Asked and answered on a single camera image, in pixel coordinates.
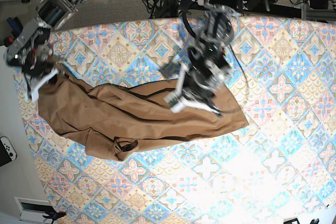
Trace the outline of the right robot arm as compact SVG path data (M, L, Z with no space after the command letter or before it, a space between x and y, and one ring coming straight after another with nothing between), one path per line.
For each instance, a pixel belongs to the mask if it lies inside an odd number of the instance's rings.
M59 29L86 0L42 0L34 18L19 32L4 53L8 66L19 67L27 85L25 97L36 102L39 89L58 74L49 42L52 31Z

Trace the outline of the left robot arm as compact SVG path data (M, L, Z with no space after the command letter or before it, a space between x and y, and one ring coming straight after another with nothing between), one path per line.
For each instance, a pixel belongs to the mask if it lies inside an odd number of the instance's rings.
M225 105L221 109L214 103L214 98L232 72L225 50L232 49L235 34L230 18L239 17L239 13L235 8L214 0L204 0L203 6L206 9L205 21L198 33L192 30L186 14L182 16L186 30L195 41L187 49L190 63L180 64L175 89L164 100L174 113L184 108L201 109L217 115L235 113L238 106L230 109Z

